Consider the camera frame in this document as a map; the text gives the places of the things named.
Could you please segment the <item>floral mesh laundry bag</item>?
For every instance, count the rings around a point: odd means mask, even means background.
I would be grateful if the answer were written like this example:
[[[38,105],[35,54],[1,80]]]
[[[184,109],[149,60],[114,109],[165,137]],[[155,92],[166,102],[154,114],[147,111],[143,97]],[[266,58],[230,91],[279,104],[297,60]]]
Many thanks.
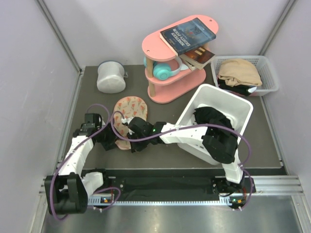
[[[120,99],[115,107],[114,111],[122,112],[125,118],[140,117],[147,120],[148,107],[143,99],[135,96],[128,96]],[[129,130],[121,123],[121,114],[114,114],[114,127],[117,132],[123,137],[127,137]]]

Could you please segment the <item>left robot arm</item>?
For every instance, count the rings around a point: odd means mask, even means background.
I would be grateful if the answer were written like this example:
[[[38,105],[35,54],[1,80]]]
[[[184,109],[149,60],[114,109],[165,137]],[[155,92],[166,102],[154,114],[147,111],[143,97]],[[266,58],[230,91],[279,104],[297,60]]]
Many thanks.
[[[110,180],[101,172],[82,175],[88,154],[96,143],[105,150],[116,147],[116,136],[111,124],[105,124],[100,114],[85,114],[85,122],[73,133],[71,146],[64,161],[54,175],[44,181],[49,213],[53,216],[82,214],[87,209],[88,199],[93,193],[106,192]]]

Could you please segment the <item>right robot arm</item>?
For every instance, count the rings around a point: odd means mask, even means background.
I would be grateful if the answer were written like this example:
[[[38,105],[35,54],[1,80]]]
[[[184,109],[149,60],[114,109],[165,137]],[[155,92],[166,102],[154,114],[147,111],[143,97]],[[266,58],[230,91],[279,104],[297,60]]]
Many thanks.
[[[127,126],[127,137],[133,152],[145,149],[149,144],[184,144],[196,147],[190,153],[206,160],[213,159],[225,170],[228,192],[238,192],[244,185],[244,172],[238,157],[238,137],[232,129],[213,120],[211,126],[173,125],[167,122],[151,124],[140,117],[121,120]]]

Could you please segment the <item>white mesh cylinder bag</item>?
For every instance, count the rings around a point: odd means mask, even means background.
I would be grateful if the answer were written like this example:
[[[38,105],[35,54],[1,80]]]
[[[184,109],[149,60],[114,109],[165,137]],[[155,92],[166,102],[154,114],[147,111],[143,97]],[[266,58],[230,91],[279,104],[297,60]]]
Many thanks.
[[[126,88],[125,69],[116,61],[105,61],[98,66],[97,88],[100,92],[115,94]]]

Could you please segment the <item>teal headphones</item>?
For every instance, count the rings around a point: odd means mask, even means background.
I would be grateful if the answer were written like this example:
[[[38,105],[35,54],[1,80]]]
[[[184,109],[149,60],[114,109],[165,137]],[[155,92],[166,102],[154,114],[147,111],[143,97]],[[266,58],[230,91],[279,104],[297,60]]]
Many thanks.
[[[168,63],[159,63],[157,61],[153,61],[153,76],[160,81],[164,81],[172,76],[177,75],[180,71],[189,69],[189,67],[183,63],[181,58],[176,57],[174,58],[174,61],[176,61],[178,64],[176,70],[172,70]]]

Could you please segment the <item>pink wooden shelf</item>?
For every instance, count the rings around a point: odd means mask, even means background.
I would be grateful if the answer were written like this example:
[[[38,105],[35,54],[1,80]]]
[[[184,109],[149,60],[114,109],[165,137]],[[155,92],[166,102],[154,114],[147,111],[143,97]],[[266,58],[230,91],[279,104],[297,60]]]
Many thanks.
[[[204,70],[192,70],[183,64],[160,38],[161,31],[195,18],[200,19],[214,33],[218,32],[218,23],[213,18],[192,15],[149,34],[142,42],[145,77],[149,84],[147,92],[149,98],[156,103],[169,103],[201,85],[206,78]]]

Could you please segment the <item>black clothes in bin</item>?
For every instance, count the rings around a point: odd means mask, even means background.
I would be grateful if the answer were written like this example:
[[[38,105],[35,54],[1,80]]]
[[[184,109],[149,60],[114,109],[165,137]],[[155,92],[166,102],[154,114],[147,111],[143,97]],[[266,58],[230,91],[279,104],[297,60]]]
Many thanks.
[[[220,111],[213,107],[199,107],[194,110],[194,118],[197,124],[218,124],[230,129],[231,121]]]

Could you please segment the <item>brown book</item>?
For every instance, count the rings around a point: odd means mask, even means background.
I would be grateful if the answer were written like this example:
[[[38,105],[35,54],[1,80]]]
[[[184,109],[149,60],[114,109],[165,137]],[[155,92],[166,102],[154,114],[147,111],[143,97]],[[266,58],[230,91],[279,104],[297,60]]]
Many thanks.
[[[212,61],[214,56],[214,53],[204,47],[198,47],[181,54],[179,57],[191,70],[194,70],[195,68],[202,70]]]

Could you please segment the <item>dark blue book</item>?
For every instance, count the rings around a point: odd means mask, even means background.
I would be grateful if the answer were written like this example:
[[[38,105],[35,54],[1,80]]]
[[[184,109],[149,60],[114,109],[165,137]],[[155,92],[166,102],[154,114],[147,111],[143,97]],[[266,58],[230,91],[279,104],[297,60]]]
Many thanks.
[[[176,56],[179,56],[214,40],[216,34],[196,17],[162,30],[160,38]]]

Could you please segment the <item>white plastic bin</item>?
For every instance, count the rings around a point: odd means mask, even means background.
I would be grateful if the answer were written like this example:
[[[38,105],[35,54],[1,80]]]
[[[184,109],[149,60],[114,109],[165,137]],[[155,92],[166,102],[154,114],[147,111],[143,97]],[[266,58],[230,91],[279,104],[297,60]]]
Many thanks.
[[[239,134],[243,134],[253,112],[251,102],[214,87],[202,84],[198,87],[183,110],[177,125],[194,125],[194,109],[202,106],[213,107],[230,119],[231,125]]]

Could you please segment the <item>black cloth in basket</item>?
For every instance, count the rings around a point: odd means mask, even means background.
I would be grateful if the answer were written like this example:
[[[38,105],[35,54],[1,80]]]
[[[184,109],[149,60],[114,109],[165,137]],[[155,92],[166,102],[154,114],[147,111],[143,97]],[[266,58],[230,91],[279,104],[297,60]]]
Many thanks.
[[[218,80],[218,87],[227,90],[230,92],[234,92],[237,94],[240,94],[242,96],[250,96],[252,93],[254,93],[257,90],[256,86],[247,86],[247,85],[237,85],[237,86],[229,86],[225,83],[224,80]]]

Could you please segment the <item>beige cloth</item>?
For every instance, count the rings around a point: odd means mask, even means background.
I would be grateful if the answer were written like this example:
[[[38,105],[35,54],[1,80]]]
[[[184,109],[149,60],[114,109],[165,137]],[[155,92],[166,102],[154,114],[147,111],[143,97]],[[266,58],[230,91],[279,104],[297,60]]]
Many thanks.
[[[262,81],[256,67],[247,60],[227,59],[221,63],[218,79],[229,86],[261,86]]]

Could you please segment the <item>white perforated basket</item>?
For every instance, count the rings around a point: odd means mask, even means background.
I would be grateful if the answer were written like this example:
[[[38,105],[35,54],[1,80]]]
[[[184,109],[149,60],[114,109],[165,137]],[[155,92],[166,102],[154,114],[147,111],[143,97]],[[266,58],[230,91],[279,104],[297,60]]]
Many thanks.
[[[279,89],[277,74],[265,56],[216,56],[211,62],[215,86],[240,96],[264,96]]]

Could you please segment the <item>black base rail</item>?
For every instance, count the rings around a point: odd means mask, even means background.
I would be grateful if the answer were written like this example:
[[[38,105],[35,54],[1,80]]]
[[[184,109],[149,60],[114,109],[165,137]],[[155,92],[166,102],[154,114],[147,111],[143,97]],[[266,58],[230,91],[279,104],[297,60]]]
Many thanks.
[[[244,175],[241,184],[229,184],[221,169],[104,169],[96,168],[104,178],[103,187],[121,190],[121,201],[205,201],[217,200],[219,194],[256,188]]]

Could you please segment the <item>aluminium frame post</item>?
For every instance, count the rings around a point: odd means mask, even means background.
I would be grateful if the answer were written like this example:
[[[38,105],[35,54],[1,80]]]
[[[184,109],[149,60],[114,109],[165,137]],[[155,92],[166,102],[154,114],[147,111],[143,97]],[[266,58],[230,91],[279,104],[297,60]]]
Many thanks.
[[[78,64],[75,56],[73,55],[73,52],[71,51],[63,33],[61,32],[60,28],[57,25],[57,22],[55,21],[53,15],[51,14],[48,6],[46,5],[44,0],[35,0],[36,4],[38,5],[40,11],[42,12],[43,16],[45,17],[47,23],[51,27],[53,33],[55,34],[57,40],[59,41],[61,47],[63,48],[65,54],[69,58],[71,64],[75,68],[75,70],[78,72],[78,74],[82,73],[82,68]]]

